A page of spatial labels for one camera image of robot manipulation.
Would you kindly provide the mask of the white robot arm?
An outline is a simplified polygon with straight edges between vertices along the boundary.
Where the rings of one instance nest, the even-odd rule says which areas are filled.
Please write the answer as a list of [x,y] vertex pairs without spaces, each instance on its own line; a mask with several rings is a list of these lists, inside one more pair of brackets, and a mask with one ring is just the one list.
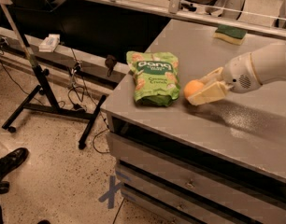
[[183,92],[191,105],[203,105],[225,98],[229,91],[256,91],[275,81],[286,81],[286,43],[236,56],[224,67],[188,82]]

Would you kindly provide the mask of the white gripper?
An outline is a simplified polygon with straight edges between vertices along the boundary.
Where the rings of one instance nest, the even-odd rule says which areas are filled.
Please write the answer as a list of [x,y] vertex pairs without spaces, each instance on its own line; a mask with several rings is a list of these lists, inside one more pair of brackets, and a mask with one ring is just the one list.
[[229,91],[246,93],[258,90],[262,86],[256,76],[250,53],[233,58],[224,68],[215,69],[199,78],[199,81],[205,86],[187,98],[191,105],[203,105],[219,101],[225,98]]

